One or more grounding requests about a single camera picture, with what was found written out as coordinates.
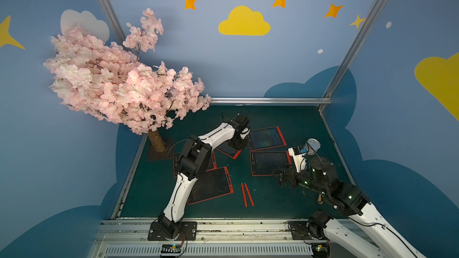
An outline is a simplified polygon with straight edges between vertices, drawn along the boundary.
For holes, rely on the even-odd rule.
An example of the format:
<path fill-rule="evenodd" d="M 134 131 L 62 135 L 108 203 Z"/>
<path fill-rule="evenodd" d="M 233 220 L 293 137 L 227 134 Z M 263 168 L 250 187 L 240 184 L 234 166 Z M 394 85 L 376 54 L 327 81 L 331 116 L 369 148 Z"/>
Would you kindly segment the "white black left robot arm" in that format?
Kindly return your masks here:
<path fill-rule="evenodd" d="M 224 119 L 212 131 L 201 136 L 190 136 L 178 157 L 178 176 L 175 187 L 165 209 L 157 222 L 166 238 L 176 238 L 192 188 L 207 170 L 212 152 L 227 142 L 237 151 L 244 150 L 250 133 L 249 118 L 240 113 L 236 119 Z"/>

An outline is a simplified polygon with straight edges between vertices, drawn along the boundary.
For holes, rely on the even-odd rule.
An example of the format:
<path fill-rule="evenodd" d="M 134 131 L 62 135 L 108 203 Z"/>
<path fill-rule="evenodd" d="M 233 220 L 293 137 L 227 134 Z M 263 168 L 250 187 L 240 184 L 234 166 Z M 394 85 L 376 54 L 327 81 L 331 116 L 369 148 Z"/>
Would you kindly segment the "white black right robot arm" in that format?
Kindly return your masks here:
<path fill-rule="evenodd" d="M 308 219 L 306 229 L 310 237 L 335 242 L 357 258 L 423 257 L 357 186 L 340 180 L 334 163 L 320 156 L 308 159 L 305 154 L 293 158 L 294 165 L 271 172 L 280 186 L 302 186 L 318 193 L 371 240 L 356 235 L 323 211 L 316 211 Z"/>

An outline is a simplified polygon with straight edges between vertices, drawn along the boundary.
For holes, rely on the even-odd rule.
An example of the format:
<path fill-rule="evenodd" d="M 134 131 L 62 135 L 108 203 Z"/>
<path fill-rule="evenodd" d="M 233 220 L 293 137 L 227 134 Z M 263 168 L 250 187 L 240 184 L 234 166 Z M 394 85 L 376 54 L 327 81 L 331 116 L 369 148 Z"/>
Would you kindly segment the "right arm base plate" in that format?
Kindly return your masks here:
<path fill-rule="evenodd" d="M 309 221 L 290 221 L 288 229 L 293 240 L 327 240 L 323 226 L 316 222 Z"/>

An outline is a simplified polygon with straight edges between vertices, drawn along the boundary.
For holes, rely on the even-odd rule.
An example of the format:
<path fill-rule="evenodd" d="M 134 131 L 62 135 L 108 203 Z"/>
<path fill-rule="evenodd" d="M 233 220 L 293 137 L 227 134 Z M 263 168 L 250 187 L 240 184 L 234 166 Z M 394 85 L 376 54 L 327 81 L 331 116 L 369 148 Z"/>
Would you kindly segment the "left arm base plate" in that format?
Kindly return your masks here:
<path fill-rule="evenodd" d="M 194 241 L 197 234 L 197 222 L 182 222 L 173 226 L 172 230 L 164 229 L 159 222 L 153 221 L 150 224 L 148 241 Z"/>

